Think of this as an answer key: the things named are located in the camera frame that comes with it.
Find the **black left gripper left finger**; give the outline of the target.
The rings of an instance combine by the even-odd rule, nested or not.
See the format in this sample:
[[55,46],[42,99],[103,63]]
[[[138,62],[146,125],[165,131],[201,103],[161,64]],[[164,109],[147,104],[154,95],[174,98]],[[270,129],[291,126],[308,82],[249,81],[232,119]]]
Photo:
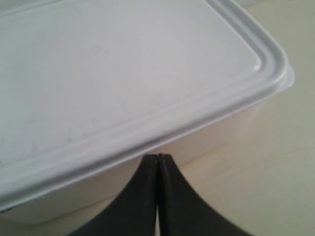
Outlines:
[[157,155],[143,156],[121,193],[70,236],[154,236],[156,228]]

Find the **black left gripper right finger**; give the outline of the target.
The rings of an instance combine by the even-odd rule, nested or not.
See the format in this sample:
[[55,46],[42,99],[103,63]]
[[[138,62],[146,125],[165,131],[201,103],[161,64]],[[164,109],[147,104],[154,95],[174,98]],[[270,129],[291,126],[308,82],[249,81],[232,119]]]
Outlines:
[[161,236],[245,236],[187,182],[173,157],[157,156],[157,210]]

